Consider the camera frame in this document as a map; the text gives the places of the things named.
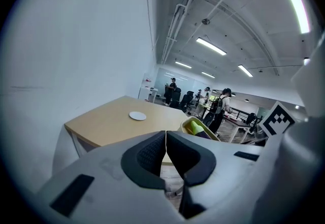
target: ceiling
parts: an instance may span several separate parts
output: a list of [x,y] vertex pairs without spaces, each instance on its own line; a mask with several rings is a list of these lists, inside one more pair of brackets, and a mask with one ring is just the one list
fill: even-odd
[[[175,65],[175,61],[179,61],[192,66],[194,73],[206,72],[216,78],[228,73],[247,77],[239,71],[238,65],[242,64],[254,77],[281,77],[289,82],[302,66],[304,57],[311,55],[319,36],[319,25],[309,3],[304,2],[304,5],[311,32],[301,34],[290,0],[224,0],[212,14],[210,24],[202,25],[186,44],[218,1],[193,1],[166,64]],[[170,21],[176,4],[181,2],[171,0]],[[227,55],[221,56],[197,43],[198,37]],[[159,48],[158,57],[162,52],[163,48]],[[261,68],[274,66],[294,67]]]

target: white plate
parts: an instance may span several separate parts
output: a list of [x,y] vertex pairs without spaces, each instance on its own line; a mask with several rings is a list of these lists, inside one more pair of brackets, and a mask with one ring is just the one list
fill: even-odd
[[138,111],[132,111],[129,113],[130,118],[133,118],[135,120],[145,120],[147,116],[141,112]]

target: backpack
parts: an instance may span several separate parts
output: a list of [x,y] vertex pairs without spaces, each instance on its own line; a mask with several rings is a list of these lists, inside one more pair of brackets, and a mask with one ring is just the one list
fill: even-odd
[[220,114],[222,112],[222,100],[226,97],[220,98],[221,95],[218,97],[216,101],[214,101],[211,105],[210,112],[214,114]]

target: glass wall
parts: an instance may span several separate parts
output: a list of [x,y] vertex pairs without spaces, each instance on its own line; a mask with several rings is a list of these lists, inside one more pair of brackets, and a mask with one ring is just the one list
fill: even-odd
[[186,77],[185,75],[181,75],[163,68],[159,68],[154,88],[158,89],[157,93],[160,94],[162,97],[165,94],[165,85],[170,85],[172,83],[171,78],[176,78],[176,85],[178,88],[181,89],[180,101],[182,101],[183,96],[189,90],[193,91],[193,95],[195,95],[198,93],[199,89],[203,90],[204,88],[208,87],[205,83]]
[[264,118],[268,114],[269,111],[270,111],[269,109],[265,109],[265,108],[260,107],[258,109],[257,117],[260,118],[262,116]]

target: person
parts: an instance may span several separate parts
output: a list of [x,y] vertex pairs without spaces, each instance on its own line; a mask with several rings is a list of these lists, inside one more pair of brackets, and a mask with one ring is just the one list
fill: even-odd
[[231,107],[229,106],[231,96],[232,96],[232,91],[230,88],[225,88],[222,91],[222,94],[219,97],[219,99],[222,100],[221,112],[215,115],[213,121],[209,125],[209,129],[212,131],[212,133],[216,133],[217,130],[219,129],[223,119],[224,112],[227,111],[229,114],[231,114],[232,110]]
[[200,95],[201,95],[201,91],[202,91],[202,90],[199,89],[199,92],[195,95],[195,98],[194,98],[194,101],[195,101],[194,106],[196,106],[197,103],[199,102]]
[[175,83],[176,79],[175,78],[172,78],[171,80],[172,80],[172,83],[169,86],[167,86],[168,91],[166,93],[166,103],[165,103],[165,106],[169,106],[169,103],[171,102],[173,90],[177,87],[177,85]]
[[210,87],[206,87],[203,91],[201,91],[200,93],[200,97],[199,97],[199,104],[197,106],[197,109],[195,110],[194,115],[196,117],[202,117],[202,113],[204,111],[204,105],[206,103],[206,101],[209,100],[209,91],[210,91]]

